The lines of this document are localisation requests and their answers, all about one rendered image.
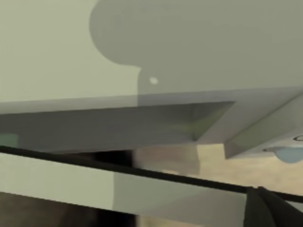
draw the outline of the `white dot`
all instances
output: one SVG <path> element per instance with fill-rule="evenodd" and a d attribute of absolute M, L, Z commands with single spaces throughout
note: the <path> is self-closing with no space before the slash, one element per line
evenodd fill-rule
<path fill-rule="evenodd" d="M 159 80 L 157 78 L 155 78 L 155 77 L 151 77 L 150 78 L 150 83 L 155 85 L 155 84 L 159 83 Z"/>

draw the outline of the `black edge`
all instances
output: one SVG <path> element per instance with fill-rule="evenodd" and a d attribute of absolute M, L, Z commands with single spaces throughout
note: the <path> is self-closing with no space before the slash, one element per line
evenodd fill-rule
<path fill-rule="evenodd" d="M 189 184 L 189 185 L 196 185 L 196 186 L 200 186 L 200 187 L 219 189 L 219 190 L 224 190 L 224 191 L 228 191 L 228 192 L 238 192 L 238 193 L 247 192 L 247 187 L 240 186 L 240 185 L 234 185 L 234 184 L 229 184 L 229 183 L 220 183 L 220 182 L 196 179 L 196 178 L 191 178 L 191 177 L 186 177 L 186 176 L 165 174 L 165 173 L 144 170 L 144 169 L 139 169 L 139 168 L 113 165 L 110 163 L 90 161 L 90 160 L 85 160 L 85 159 L 80 159 L 80 158 L 66 157 L 66 156 L 62 156 L 62 155 L 43 153 L 43 152 L 31 151 L 31 150 L 20 149 L 20 148 L 11 148 L 11 147 L 0 146 L 0 153 L 17 155 L 17 156 L 28 157 L 28 158 L 36 158 L 36 159 L 41 159 L 41 160 L 45 160 L 45 161 L 52 161 L 52 162 L 58 162 L 58 163 L 64 163 L 64 164 L 70 164 L 70 165 L 76 165 L 76 166 L 82 166 L 82 167 L 89 167 L 89 168 L 94 168 L 94 169 L 102 169 L 102 170 L 107 170 L 107 171 L 112 171 L 112 172 L 117 172 L 117 173 L 149 177 L 149 178 L 153 178 L 153 179 L 159 179 L 159 180 L 165 180 L 165 181 L 171 181 L 171 182 L 177 182 L 177 183 L 185 183 L 185 184 Z M 303 196 L 287 194 L 287 193 L 282 193 L 282 192 L 274 192 L 274 193 L 284 200 L 303 203 Z"/>

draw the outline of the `black strip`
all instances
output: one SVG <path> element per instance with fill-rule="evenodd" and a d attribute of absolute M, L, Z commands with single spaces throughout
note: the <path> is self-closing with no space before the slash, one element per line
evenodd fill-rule
<path fill-rule="evenodd" d="M 228 192 L 246 193 L 247 191 L 247 187 L 240 185 L 220 183 L 215 181 L 190 178 L 186 176 L 165 174 L 165 173 L 154 172 L 154 171 L 144 170 L 139 168 L 113 165 L 110 163 L 96 162 L 96 161 L 90 161 L 80 158 L 65 157 L 62 155 L 30 151 L 20 148 L 10 148 L 5 146 L 0 146 L 0 153 L 36 158 L 36 159 L 76 165 L 76 166 L 89 167 L 94 169 L 108 170 L 117 173 L 130 174 L 130 175 L 148 177 L 148 178 L 177 182 L 177 183 L 185 183 L 189 185 L 219 189 Z M 303 203 L 303 196 L 292 195 L 292 194 L 281 193 L 281 192 L 274 192 L 274 193 L 276 193 L 280 198 L 284 200 Z"/>

